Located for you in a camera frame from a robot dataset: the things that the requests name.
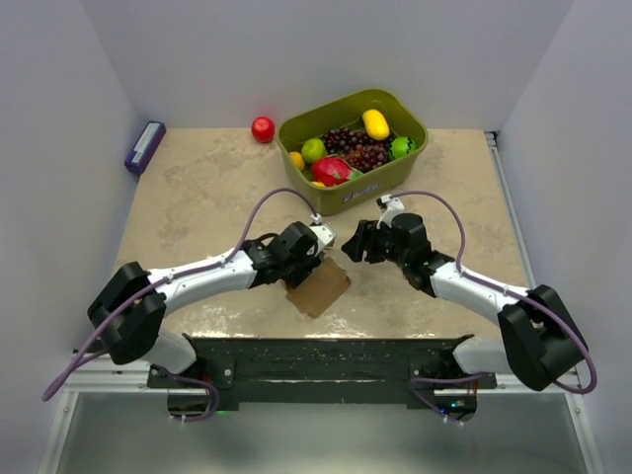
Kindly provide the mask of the brown cardboard paper box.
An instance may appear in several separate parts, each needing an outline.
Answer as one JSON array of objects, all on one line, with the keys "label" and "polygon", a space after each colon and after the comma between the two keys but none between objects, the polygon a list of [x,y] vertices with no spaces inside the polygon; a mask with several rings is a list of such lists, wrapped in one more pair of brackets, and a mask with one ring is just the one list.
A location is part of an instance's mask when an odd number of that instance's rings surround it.
[{"label": "brown cardboard paper box", "polygon": [[297,288],[287,288],[286,299],[313,319],[323,315],[349,288],[348,273],[327,257]]}]

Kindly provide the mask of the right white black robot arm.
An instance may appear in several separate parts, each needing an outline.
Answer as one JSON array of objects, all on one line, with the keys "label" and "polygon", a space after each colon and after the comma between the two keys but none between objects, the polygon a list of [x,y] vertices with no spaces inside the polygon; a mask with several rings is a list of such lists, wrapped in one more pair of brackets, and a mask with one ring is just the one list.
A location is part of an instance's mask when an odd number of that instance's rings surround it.
[{"label": "right white black robot arm", "polygon": [[393,263],[414,289],[498,325],[499,339],[468,337],[440,363],[440,377],[450,387],[482,373],[511,373],[541,391],[587,358],[586,342],[553,288],[504,285],[468,272],[433,248],[417,214],[362,220],[342,250],[354,262]]}]

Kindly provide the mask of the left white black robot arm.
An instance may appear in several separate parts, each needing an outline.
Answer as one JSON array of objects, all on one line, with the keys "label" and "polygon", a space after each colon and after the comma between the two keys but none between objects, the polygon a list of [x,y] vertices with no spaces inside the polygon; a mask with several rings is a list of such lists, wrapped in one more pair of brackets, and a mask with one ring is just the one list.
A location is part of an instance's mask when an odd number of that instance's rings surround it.
[{"label": "left white black robot arm", "polygon": [[144,360],[169,371],[183,387],[198,385],[204,363],[193,343],[163,327],[171,313],[230,291],[279,281],[296,288],[324,263],[335,231],[326,223],[289,224],[279,234],[248,239],[206,260],[146,270],[120,267],[87,311],[99,339],[117,365]]}]

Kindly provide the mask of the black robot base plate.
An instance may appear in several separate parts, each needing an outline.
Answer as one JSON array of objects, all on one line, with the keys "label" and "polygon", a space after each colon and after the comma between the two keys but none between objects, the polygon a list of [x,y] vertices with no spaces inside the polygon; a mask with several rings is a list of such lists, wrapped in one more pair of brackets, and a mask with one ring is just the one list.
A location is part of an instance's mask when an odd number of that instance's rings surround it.
[{"label": "black robot base plate", "polygon": [[435,392],[463,393],[438,402],[463,417],[477,408],[479,389],[496,387],[493,375],[478,380],[453,356],[456,339],[228,339],[194,338],[197,361],[179,380],[152,366],[147,384],[167,389],[173,415],[197,415],[205,407],[204,383],[219,392],[221,411],[246,403],[386,404],[423,409]]}]

